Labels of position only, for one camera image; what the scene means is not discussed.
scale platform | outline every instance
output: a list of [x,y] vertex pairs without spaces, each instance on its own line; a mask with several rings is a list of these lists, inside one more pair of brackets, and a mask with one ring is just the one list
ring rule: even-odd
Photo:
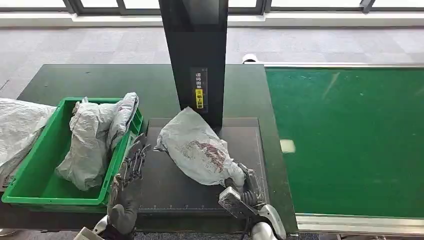
[[[151,118],[147,143],[156,145],[161,129],[170,118]],[[224,118],[219,137],[228,143],[228,152],[236,163],[255,170],[260,188],[269,203],[262,139],[257,118]],[[141,189],[142,214],[196,216],[229,215],[219,204],[221,185],[206,186],[186,176],[166,152],[150,151],[144,162]]]

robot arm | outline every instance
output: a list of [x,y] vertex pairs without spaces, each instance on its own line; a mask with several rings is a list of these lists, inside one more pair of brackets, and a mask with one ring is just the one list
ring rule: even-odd
[[135,236],[137,209],[141,203],[142,167],[151,149],[141,134],[129,148],[110,186],[107,215],[89,230],[84,227],[74,240],[132,240]]
[[258,179],[252,169],[239,163],[245,175],[243,190],[226,181],[226,189],[219,195],[219,204],[237,219],[250,224],[253,240],[285,240],[286,230],[277,210],[265,203]]

gray plastic bag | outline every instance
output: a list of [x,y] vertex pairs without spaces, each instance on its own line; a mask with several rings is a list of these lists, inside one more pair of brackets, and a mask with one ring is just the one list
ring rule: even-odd
[[0,98],[0,184],[30,152],[55,106]]
[[162,128],[154,149],[168,152],[179,169],[200,184],[224,186],[228,178],[237,187],[245,183],[245,174],[230,157],[227,142],[190,107]]
[[114,104],[96,104],[87,98],[77,102],[69,122],[70,149],[56,173],[82,191],[100,186],[109,165],[108,153],[127,132],[138,102],[134,92]]

green plastic crate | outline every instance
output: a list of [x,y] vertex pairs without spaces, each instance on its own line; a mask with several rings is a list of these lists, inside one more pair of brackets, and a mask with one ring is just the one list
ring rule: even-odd
[[[4,203],[19,205],[34,211],[103,213],[112,177],[118,172],[127,148],[141,129],[143,117],[137,109],[129,131],[113,151],[102,186],[81,191],[70,181],[55,174],[71,146],[69,122],[75,103],[81,97],[62,99],[48,120],[35,145],[22,161],[15,179],[4,192]],[[90,103],[114,104],[120,98],[89,98]]]

plastic package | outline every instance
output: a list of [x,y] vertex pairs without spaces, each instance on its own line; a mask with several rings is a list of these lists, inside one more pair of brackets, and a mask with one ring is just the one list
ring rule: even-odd
[[138,102],[134,92],[115,104],[96,104],[87,98],[77,102],[69,122],[70,149],[56,173],[82,191],[101,185],[109,164],[108,153],[127,132]]
[[55,106],[0,98],[0,184],[30,152]]
[[236,186],[244,185],[245,174],[230,158],[227,142],[190,107],[162,128],[155,150],[168,152],[181,171],[200,184],[224,186],[224,180],[232,178]]

